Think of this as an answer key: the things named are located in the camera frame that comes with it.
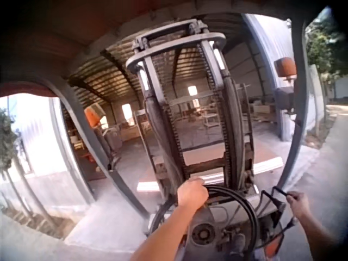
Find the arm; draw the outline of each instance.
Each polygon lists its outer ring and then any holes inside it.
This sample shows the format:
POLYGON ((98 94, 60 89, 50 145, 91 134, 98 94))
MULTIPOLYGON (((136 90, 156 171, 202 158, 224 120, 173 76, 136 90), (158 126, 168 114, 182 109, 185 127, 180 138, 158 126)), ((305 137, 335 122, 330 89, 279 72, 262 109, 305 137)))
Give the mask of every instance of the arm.
POLYGON ((335 246, 335 240, 321 223, 311 214, 306 194, 291 191, 287 201, 299 220, 306 234, 310 252, 314 260, 322 259, 322 255, 335 246))
POLYGON ((208 199, 208 191, 200 178, 190 179, 178 189, 178 207, 134 252, 131 261, 174 260, 179 244, 196 211, 208 199))

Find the orange light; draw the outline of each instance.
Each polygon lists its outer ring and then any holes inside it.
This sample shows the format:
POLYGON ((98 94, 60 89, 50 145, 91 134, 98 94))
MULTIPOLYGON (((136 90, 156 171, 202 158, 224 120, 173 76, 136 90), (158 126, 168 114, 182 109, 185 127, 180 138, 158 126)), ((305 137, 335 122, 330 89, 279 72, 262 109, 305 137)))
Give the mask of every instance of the orange light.
POLYGON ((278 254, 283 238, 284 234, 281 234, 264 247, 266 257, 272 258, 278 254))

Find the tree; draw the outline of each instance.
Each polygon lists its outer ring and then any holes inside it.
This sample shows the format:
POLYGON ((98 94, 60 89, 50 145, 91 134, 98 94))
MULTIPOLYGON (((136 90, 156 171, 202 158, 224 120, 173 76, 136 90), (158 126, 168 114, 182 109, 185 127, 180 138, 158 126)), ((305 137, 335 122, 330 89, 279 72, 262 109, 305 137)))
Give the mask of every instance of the tree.
POLYGON ((315 64, 321 79, 331 84, 348 74, 346 36, 340 30, 329 8, 306 29, 309 64, 315 64))
POLYGON ((2 172, 4 171, 7 174, 7 178, 9 179, 9 182, 12 188, 14 189, 16 196, 23 207, 23 211, 26 213, 27 216, 29 215, 30 219, 32 219, 33 217, 31 213, 28 211, 25 204, 23 203, 23 200, 19 195, 16 187, 14 186, 10 174, 8 173, 8 169, 11 167, 12 161, 14 162, 17 172, 22 179, 25 189, 28 191, 28 194, 30 194, 36 206, 40 209, 43 218, 54 230, 56 230, 57 225, 54 223, 52 217, 48 214, 48 212, 46 211, 36 194, 33 192, 27 179, 24 176, 24 169, 21 165, 15 148, 17 135, 11 129, 12 123, 14 123, 14 120, 6 114, 6 110, 0 108, 0 170, 2 172))
POLYGON ((14 123, 14 120, 6 114, 6 110, 0 108, 0 172, 2 175, 6 173, 6 177, 22 206, 23 212, 33 221, 33 216, 24 204, 23 199, 18 193, 8 171, 11 168, 12 159, 16 153, 14 142, 17 139, 17 135, 11 129, 12 123, 14 123))

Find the dirt ground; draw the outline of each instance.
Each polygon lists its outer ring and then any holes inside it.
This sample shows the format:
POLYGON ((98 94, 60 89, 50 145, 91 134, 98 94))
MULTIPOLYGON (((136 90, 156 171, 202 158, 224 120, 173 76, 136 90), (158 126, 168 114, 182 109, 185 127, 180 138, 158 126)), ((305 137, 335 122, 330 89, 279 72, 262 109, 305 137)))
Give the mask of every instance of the dirt ground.
POLYGON ((316 136, 314 132, 307 132, 306 137, 304 138, 303 144, 316 149, 321 149, 322 144, 325 142, 326 137, 328 136, 330 129, 335 123, 337 112, 335 107, 327 107, 327 117, 326 120, 321 120, 319 123, 319 135, 316 136))

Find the metal roof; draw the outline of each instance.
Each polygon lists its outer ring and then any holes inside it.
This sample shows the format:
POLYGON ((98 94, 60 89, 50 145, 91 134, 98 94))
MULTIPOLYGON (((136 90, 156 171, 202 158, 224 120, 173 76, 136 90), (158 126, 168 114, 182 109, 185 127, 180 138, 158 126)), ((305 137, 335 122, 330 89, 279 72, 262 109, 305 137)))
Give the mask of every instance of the metal roof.
MULTIPOLYGON (((251 34, 240 14, 220 13, 196 18, 206 23, 211 32, 225 34, 227 39, 223 50, 225 53, 250 38, 251 34)), ((131 97, 138 99, 137 96, 142 95, 138 77, 125 68, 125 63, 134 55, 132 41, 136 35, 143 32, 138 32, 108 47, 100 56, 90 59, 69 76, 68 82, 83 107, 95 102, 103 104, 131 97)), ((150 45, 155 46, 181 37, 185 37, 184 31, 152 40, 150 45)), ((172 90, 175 82, 206 76, 203 60, 195 47, 157 55, 153 57, 153 62, 164 90, 172 90)))

